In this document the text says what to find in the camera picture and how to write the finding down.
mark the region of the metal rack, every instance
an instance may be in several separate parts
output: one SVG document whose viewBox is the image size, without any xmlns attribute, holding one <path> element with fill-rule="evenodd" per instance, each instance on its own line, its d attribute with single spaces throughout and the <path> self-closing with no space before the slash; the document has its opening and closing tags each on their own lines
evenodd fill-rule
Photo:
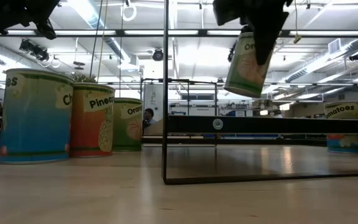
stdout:
<svg viewBox="0 0 358 224">
<path fill-rule="evenodd" d="M 168 52 L 169 1 L 164 3 L 163 50 Z M 223 182 L 243 182 L 255 180 L 309 179 L 321 177 L 358 176 L 358 170 L 332 171 L 325 174 L 267 174 L 237 175 L 219 177 L 167 177 L 168 146 L 171 133 L 258 133 L 258 134 L 358 134 L 358 120 L 335 119 L 288 119 L 288 118 L 231 118 L 202 116 L 168 115 L 168 58 L 163 59 L 163 138 L 162 138 L 162 179 L 167 185 L 207 184 Z"/>
</svg>

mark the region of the security camera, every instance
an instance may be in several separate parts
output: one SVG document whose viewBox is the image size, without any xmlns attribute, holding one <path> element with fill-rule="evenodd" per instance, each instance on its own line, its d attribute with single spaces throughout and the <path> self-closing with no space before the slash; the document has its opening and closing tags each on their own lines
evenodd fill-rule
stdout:
<svg viewBox="0 0 358 224">
<path fill-rule="evenodd" d="M 153 60 L 156 62 L 162 61 L 164 58 L 164 53 L 162 52 L 162 49 L 155 49 L 153 54 Z"/>
</svg>

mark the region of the ceiling pipe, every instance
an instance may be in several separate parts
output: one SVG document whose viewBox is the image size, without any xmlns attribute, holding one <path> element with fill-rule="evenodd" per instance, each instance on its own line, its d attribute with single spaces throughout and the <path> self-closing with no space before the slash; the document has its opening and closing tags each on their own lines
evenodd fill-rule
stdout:
<svg viewBox="0 0 358 224">
<path fill-rule="evenodd" d="M 100 18 L 99 21 L 99 12 L 96 10 L 96 5 L 93 0 L 67 0 L 67 2 L 92 29 L 108 29 L 104 24 L 104 19 Z M 114 38 L 102 37 L 102 39 L 120 59 L 120 63 L 130 63 L 131 58 L 121 49 L 121 46 Z"/>
<path fill-rule="evenodd" d="M 315 58 L 308 60 L 301 67 L 290 70 L 288 75 L 285 78 L 283 78 L 282 81 L 286 83 L 292 82 L 297 78 L 313 73 L 314 71 L 317 71 L 320 68 L 329 65 L 330 63 L 334 62 L 334 60 L 338 58 L 347 57 L 348 55 L 351 55 L 358 51 L 358 39 L 353 41 L 349 41 L 349 40 L 346 41 L 346 39 L 341 39 L 341 43 L 345 43 L 345 44 L 343 44 L 343 47 L 338 54 L 331 55 L 328 52 L 328 50 L 325 50 L 324 52 L 318 54 Z"/>
<path fill-rule="evenodd" d="M 354 72 L 358 70 L 358 66 L 356 67 L 351 67 L 345 71 L 342 71 L 342 72 L 339 72 L 337 74 L 335 74 L 335 76 L 337 76 L 337 78 L 343 76 L 343 75 L 347 75 L 347 74 L 350 74 L 351 72 Z M 335 90 L 337 88 L 342 88 L 342 89 L 345 89 L 347 88 L 347 86 L 344 86 L 344 87 L 339 87 L 339 86 L 319 86 L 319 87 L 312 87 L 312 88 L 309 88 L 307 89 L 307 93 L 318 93 L 318 94 L 321 94 L 322 91 L 325 93 L 327 91 L 330 91 L 330 90 Z M 302 94 L 305 94 L 305 89 L 300 89 L 300 90 L 295 90 L 295 91 L 291 91 L 291 92 L 288 92 L 285 96 L 285 97 L 282 97 L 280 98 L 281 99 L 285 99 L 285 98 L 288 98 L 288 97 L 295 97 L 295 96 L 298 96 L 298 95 L 302 95 Z"/>
</svg>

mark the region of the black bar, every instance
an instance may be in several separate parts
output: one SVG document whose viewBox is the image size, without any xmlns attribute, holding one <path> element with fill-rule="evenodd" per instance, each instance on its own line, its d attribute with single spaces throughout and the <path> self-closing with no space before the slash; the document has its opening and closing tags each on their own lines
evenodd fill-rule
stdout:
<svg viewBox="0 0 358 224">
<path fill-rule="evenodd" d="M 190 82 L 187 83 L 187 116 L 190 116 Z"/>
<path fill-rule="evenodd" d="M 168 138 L 168 144 L 327 146 L 325 139 L 196 139 Z M 161 144 L 162 138 L 143 138 L 142 144 Z"/>
<path fill-rule="evenodd" d="M 164 61 L 164 73 L 163 73 L 163 127 L 162 127 L 162 179 L 167 181 L 167 139 L 168 139 L 168 48 L 169 48 L 169 1 L 164 1 L 164 41 L 163 41 L 163 61 Z"/>
<path fill-rule="evenodd" d="M 143 78 L 140 78 L 140 100 L 143 99 L 143 97 L 142 97 L 142 85 L 143 85 Z"/>
<path fill-rule="evenodd" d="M 333 177 L 358 177 L 358 170 L 344 172 L 332 172 L 329 174 L 271 174 L 271 175 L 237 175 L 225 177 L 189 177 L 189 178 L 169 178 L 166 179 L 167 185 L 184 185 L 184 184 L 217 184 L 248 182 L 261 180 L 298 180 L 298 179 L 315 179 L 315 178 L 333 178 Z"/>
<path fill-rule="evenodd" d="M 1 35 L 0 37 L 44 37 L 43 35 L 41 35 L 38 30 L 34 30 L 34 29 L 26 29 L 29 31 L 34 31 L 34 34 L 8 34 L 8 35 Z M 78 29 L 55 29 L 55 31 L 77 31 L 77 32 L 81 32 L 84 30 L 91 30 L 91 29 L 82 29 L 82 30 L 78 30 Z M 125 34 L 125 31 L 131 31 L 131 30 L 141 30 L 141 31 L 164 31 L 165 29 L 128 29 L 128 30 L 124 30 L 124 29 L 106 29 L 106 32 L 111 32 L 111 31 L 115 31 L 115 34 L 67 34 L 67 35 L 58 35 L 58 38 L 75 38 L 75 37 L 80 37 L 80 38 L 89 38 L 89 37 L 164 37 L 163 34 L 152 34 L 152 35 L 145 35 L 145 34 L 140 34 L 140 35 L 134 35 L 134 34 Z M 198 31 L 198 34 L 186 34 L 186 35 L 179 35 L 179 34 L 171 34 L 168 35 L 169 37 L 237 37 L 238 35 L 234 35 L 234 34 L 224 34 L 224 35 L 208 35 L 207 31 L 239 31 L 240 30 L 236 30 L 236 29 L 175 29 L 175 30 L 189 30 L 189 31 Z M 292 30 L 282 30 L 281 33 L 279 34 L 278 37 L 281 38 L 294 38 L 294 35 L 290 35 L 290 31 Z M 299 32 L 301 31 L 324 31 L 324 30 L 298 30 Z M 358 31 L 358 30 L 335 30 L 335 31 Z M 302 35 L 303 38 L 358 38 L 358 35 Z"/>
<path fill-rule="evenodd" d="M 218 115 L 218 84 L 215 83 L 215 116 Z"/>
<path fill-rule="evenodd" d="M 168 127 L 170 133 L 358 134 L 358 120 L 345 119 L 169 116 Z"/>
</svg>

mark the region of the ceiling vent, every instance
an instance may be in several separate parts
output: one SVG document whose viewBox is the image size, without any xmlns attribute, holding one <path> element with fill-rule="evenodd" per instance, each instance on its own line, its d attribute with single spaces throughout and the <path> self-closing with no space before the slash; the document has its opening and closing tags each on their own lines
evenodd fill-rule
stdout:
<svg viewBox="0 0 358 224">
<path fill-rule="evenodd" d="M 341 51 L 341 40 L 338 38 L 328 44 L 328 53 L 335 54 Z"/>
</svg>

